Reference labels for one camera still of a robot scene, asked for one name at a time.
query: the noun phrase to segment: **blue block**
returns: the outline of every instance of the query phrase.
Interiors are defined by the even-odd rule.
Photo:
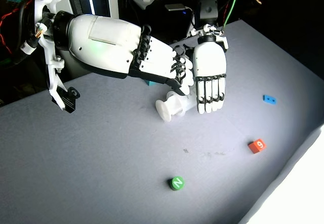
[[[276,105],[276,103],[277,103],[277,100],[274,97],[268,96],[268,95],[263,95],[263,100],[265,102],[273,104],[273,105]]]
[[[149,86],[153,86],[156,84],[156,82],[152,82],[152,81],[145,81],[146,84],[148,84]]]

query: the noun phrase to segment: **dark background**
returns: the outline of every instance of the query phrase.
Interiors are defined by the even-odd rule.
[[[219,7],[227,1],[218,0]],[[237,0],[229,23],[244,20],[324,79],[323,0],[261,2],[262,5],[255,0]],[[193,9],[196,6],[195,0],[155,0],[143,11],[131,0],[118,0],[119,16],[137,25],[150,24],[152,35],[170,44],[186,37],[191,17],[189,10],[184,14],[182,11],[168,12],[164,8],[165,4],[176,3]],[[223,25],[223,12],[224,9],[219,13],[219,26]],[[13,69],[0,71],[0,106],[47,89],[45,69],[41,64],[45,67],[45,62],[40,57],[42,52],[35,52],[28,61]],[[66,71],[64,73],[63,81],[71,79]]]

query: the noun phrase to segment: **number on orange cube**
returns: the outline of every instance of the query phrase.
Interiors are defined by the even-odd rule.
[[[255,154],[267,148],[267,145],[262,139],[257,139],[256,141],[249,144],[250,150]]]

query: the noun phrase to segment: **gray table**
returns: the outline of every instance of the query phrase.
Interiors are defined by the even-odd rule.
[[[47,92],[0,108],[0,223],[238,222],[323,120],[324,82],[243,21],[226,35],[213,114],[164,123],[154,103],[168,86],[97,74],[67,83],[81,94],[73,114]],[[254,155],[257,138],[268,147]]]

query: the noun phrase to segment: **orange cube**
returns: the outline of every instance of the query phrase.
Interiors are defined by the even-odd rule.
[[[267,145],[263,142],[262,139],[257,139],[256,141],[250,143],[248,146],[254,154],[267,148]]]

